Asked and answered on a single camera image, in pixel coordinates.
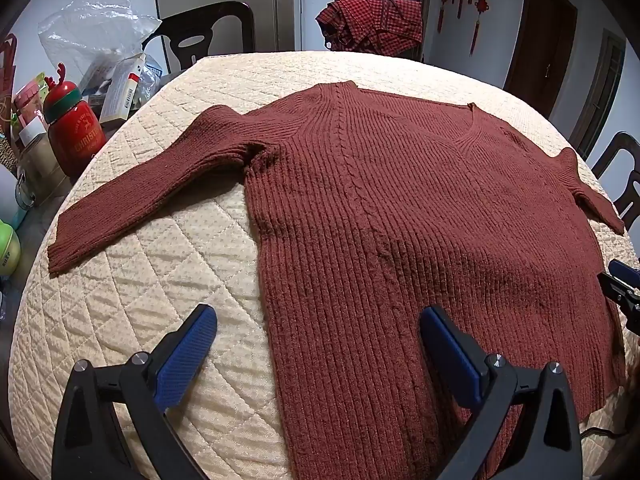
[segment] green band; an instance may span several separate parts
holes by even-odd
[[[53,103],[44,112],[44,120],[47,124],[56,122],[60,117],[66,114],[71,108],[76,106],[82,100],[82,95],[77,88]]]

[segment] red checkered shirt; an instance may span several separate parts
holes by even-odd
[[[422,5],[411,0],[335,0],[316,21],[331,50],[396,56],[422,43]]]

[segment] blue gripper pad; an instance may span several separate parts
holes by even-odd
[[[633,288],[640,288],[640,272],[619,260],[609,262],[609,274]]]
[[[216,311],[207,305],[158,372],[154,401],[161,413],[180,403],[217,330]]]
[[[438,373],[458,405],[470,410],[478,408],[482,404],[480,374],[435,308],[429,306],[420,314],[420,335]]]

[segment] knitted sweater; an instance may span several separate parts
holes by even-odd
[[[580,181],[573,150],[550,158],[473,104],[346,82],[244,116],[213,106],[60,215],[50,272],[104,248],[197,175],[232,167],[245,170],[298,480],[422,480],[454,444],[466,414],[424,357],[428,304],[514,365],[559,360],[580,418],[621,384],[618,312],[600,290],[583,209],[617,234],[622,222]]]

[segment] sweater sleeve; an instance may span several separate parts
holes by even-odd
[[[578,159],[574,150],[565,148],[553,161],[557,164],[556,175],[559,181],[571,192],[577,205],[583,209],[588,209],[613,229],[616,234],[624,234],[625,225],[613,208],[612,203],[580,180],[580,176],[578,176]]]
[[[208,108],[164,152],[60,215],[56,241],[48,248],[49,272],[64,272],[102,250],[206,171],[247,165],[265,147],[295,133],[300,118],[286,103],[247,115],[221,105]]]

